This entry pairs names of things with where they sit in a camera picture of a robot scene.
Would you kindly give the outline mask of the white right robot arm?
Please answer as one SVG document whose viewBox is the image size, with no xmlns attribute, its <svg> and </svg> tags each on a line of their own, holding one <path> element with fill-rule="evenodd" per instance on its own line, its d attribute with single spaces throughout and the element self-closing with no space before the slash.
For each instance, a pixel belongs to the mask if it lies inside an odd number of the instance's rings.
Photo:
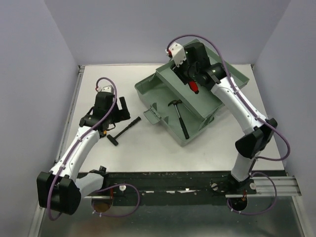
<svg viewBox="0 0 316 237">
<path fill-rule="evenodd" d="M 227 181 L 228 190 L 234 194 L 245 188 L 256 155 L 266 147 L 277 127 L 275 119 L 267 119 L 241 92 L 224 62 L 211 64 L 206 48 L 201 42 L 186 46 L 172 43 L 166 52 L 174 61 L 173 72 L 195 94 L 203 86 L 214 94 L 237 120 L 244 136 L 235 142 L 237 159 Z"/>
</svg>

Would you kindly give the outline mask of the black handled pliers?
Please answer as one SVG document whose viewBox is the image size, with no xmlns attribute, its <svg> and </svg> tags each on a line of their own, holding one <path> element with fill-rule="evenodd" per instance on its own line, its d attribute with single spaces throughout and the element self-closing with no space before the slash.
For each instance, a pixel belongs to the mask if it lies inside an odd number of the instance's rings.
<svg viewBox="0 0 316 237">
<path fill-rule="evenodd" d="M 108 140 L 114 145 L 114 146 L 118 146 L 119 143 L 117 141 L 117 139 L 123 135 L 127 130 L 129 130 L 130 128 L 132 128 L 134 125 L 136 125 L 139 121 L 141 121 L 140 117 L 137 117 L 136 119 L 134 119 L 127 127 L 125 127 L 121 132 L 119 132 L 116 136 L 112 136 L 112 135 L 108 135 L 107 138 Z"/>
</svg>

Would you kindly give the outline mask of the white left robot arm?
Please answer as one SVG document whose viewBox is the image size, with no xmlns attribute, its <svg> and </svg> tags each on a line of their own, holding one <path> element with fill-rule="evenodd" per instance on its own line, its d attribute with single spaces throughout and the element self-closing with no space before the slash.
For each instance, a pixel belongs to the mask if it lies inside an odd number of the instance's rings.
<svg viewBox="0 0 316 237">
<path fill-rule="evenodd" d="M 82 178 L 78 178 L 79 170 L 93 146 L 111 130 L 110 125 L 129 119 L 125 98 L 116 98 L 112 86 L 98 91 L 94 106 L 80 119 L 76 136 L 62 158 L 49 172 L 38 175 L 40 207 L 72 215 L 90 193 L 106 194 L 110 186 L 104 167 Z"/>
</svg>

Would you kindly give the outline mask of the small steel claw hammer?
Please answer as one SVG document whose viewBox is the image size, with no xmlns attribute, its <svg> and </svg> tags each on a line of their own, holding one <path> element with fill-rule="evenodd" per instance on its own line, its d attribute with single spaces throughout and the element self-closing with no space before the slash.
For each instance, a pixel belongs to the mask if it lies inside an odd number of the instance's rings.
<svg viewBox="0 0 316 237">
<path fill-rule="evenodd" d="M 170 105 L 173 105 L 175 107 L 175 110 L 176 110 L 176 113 L 177 113 L 177 116 L 178 116 L 178 119 L 179 119 L 179 122 L 180 122 L 180 125 L 181 125 L 181 128 L 182 128 L 182 131 L 184 133 L 184 136 L 185 138 L 188 140 L 190 138 L 189 134 L 188 134 L 188 131 L 187 131 L 187 128 L 184 124 L 184 121 L 181 117 L 181 114 L 180 114 L 180 111 L 178 109 L 178 104 L 181 104 L 182 101 L 181 100 L 172 100 L 168 103 L 168 106 Z"/>
</svg>

